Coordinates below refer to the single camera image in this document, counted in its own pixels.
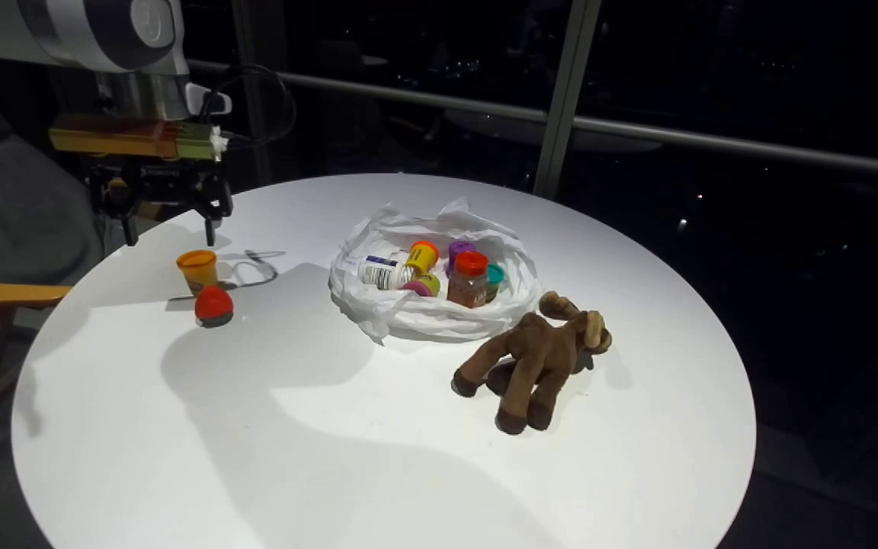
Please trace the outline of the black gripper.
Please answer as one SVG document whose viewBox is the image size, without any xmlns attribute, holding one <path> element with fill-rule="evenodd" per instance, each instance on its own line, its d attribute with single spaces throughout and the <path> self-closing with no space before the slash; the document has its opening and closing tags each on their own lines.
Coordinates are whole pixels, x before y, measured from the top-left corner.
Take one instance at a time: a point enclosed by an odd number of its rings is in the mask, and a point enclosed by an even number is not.
<svg viewBox="0 0 878 549">
<path fill-rule="evenodd" d="M 136 244 L 136 209 L 142 201 L 184 206 L 201 215 L 203 244 L 217 248 L 220 216 L 230 215 L 229 176 L 201 162 L 123 162 L 95 172 L 95 200 L 119 216 L 125 244 Z"/>
</svg>

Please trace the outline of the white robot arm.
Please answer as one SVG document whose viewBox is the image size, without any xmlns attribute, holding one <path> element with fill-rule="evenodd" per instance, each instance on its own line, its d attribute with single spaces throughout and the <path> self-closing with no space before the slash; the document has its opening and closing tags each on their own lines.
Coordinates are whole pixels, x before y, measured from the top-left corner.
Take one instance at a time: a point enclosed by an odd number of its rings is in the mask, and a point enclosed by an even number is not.
<svg viewBox="0 0 878 549">
<path fill-rule="evenodd" d="M 96 201 L 128 225 L 139 201 L 187 206 L 203 240 L 230 215 L 220 174 L 230 114 L 220 87 L 199 87 L 184 55 L 180 0 L 0 0 L 0 62 L 95 77 L 96 106 L 48 128 L 58 153 L 112 159 Z"/>
</svg>

